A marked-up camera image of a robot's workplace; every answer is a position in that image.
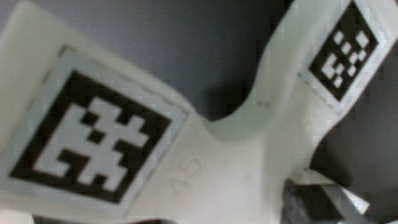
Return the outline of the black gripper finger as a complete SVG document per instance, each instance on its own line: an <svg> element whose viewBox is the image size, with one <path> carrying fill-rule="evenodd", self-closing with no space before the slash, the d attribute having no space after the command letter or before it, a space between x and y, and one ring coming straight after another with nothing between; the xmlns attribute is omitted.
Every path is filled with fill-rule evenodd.
<svg viewBox="0 0 398 224"><path fill-rule="evenodd" d="M304 169L285 182L283 224L374 224L370 203L315 171Z"/></svg>

